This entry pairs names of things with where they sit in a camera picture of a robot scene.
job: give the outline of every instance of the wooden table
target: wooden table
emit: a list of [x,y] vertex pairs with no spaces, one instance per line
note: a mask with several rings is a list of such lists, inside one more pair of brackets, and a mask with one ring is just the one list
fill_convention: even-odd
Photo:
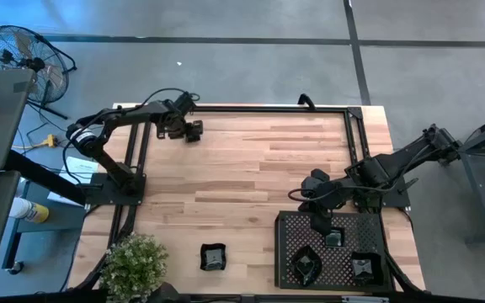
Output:
[[[371,155],[392,152],[383,107],[362,110]],[[280,210],[296,210],[299,204],[286,193],[300,188],[313,168],[331,178],[344,176],[350,161],[343,116],[195,113],[187,119],[204,121],[197,144],[159,141],[151,131],[146,197],[136,216],[135,232],[154,235],[168,248],[167,281],[181,293],[337,294],[274,287],[273,226]],[[116,161],[124,161],[129,132],[130,127],[119,128],[104,147]],[[141,135],[137,138],[134,162]],[[340,211],[355,209],[349,202]],[[113,206],[102,206],[85,220],[69,286],[82,282],[105,252],[113,212]],[[395,209],[382,215],[392,256],[423,289],[408,220]],[[202,271],[201,244],[215,242],[227,245],[226,270]]]

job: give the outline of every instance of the pegboard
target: pegboard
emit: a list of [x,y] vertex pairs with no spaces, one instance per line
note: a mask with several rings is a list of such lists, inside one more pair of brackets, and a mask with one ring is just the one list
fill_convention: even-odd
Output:
[[[310,216],[297,211],[281,211],[275,222],[274,281],[281,289],[391,291],[392,280],[385,262],[384,240],[377,214],[334,213],[333,227],[344,229],[344,247],[325,247],[321,234],[310,228]],[[317,280],[303,287],[290,270],[290,261],[301,247],[310,245],[322,260]],[[384,273],[383,285],[363,285],[354,281],[351,253],[378,253]]]

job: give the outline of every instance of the concrete floor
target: concrete floor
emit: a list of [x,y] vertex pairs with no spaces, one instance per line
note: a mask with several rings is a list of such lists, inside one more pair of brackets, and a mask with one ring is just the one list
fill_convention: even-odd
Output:
[[[351,2],[361,39],[485,41],[485,0]],[[19,9],[28,13],[15,13]],[[341,0],[0,0],[0,24],[49,34],[349,38]],[[293,104],[307,93],[317,104],[361,104],[347,45],[56,46],[78,65],[67,94],[53,106],[72,119],[113,102],[141,102],[166,86],[196,91],[208,103]],[[385,106],[396,148],[431,123],[464,140],[485,122],[485,48],[361,47],[361,54],[371,103]],[[39,124],[37,113],[26,110],[20,129]],[[61,131],[47,126],[33,138],[48,133]],[[32,151],[29,157],[61,166],[60,149]],[[485,245],[463,243],[483,226],[463,166],[429,163],[408,176],[420,178],[409,195],[428,290],[485,299]],[[0,285],[13,285],[0,288],[0,295],[58,291],[76,239],[77,231],[28,235],[19,252],[27,270],[10,276],[0,269]]]

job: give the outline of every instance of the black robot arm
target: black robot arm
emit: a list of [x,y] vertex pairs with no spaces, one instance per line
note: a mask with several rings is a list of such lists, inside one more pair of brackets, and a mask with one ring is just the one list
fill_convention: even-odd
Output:
[[[203,123],[187,123],[184,116],[195,107],[190,93],[182,93],[175,102],[172,100],[152,101],[135,108],[103,109],[95,115],[79,119],[67,128],[67,139],[84,156],[91,157],[102,165],[111,180],[126,194],[136,191],[136,175],[122,162],[115,162],[105,151],[112,132],[120,126],[151,122],[157,127],[157,138],[164,139],[168,133],[170,139],[186,137],[187,142],[200,140]],[[103,125],[100,135],[96,136],[88,127]]]
[[[401,150],[390,155],[367,157],[345,168],[346,176],[343,178],[330,180],[325,172],[314,169],[300,189],[290,192],[290,198],[302,202],[300,211],[315,214],[312,216],[312,228],[327,235],[331,228],[331,210],[341,208],[349,199],[379,201],[393,190],[405,190],[398,188],[398,181],[406,172],[427,161],[446,165],[459,159],[457,150],[460,145],[446,129],[431,125],[417,140]],[[296,191],[300,191],[304,198],[293,197]]]

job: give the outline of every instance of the green plant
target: green plant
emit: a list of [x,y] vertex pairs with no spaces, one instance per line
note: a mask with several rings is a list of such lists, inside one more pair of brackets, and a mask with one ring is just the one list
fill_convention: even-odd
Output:
[[139,296],[145,301],[166,275],[166,248],[152,236],[132,233],[107,254],[100,285],[112,300],[127,302]]

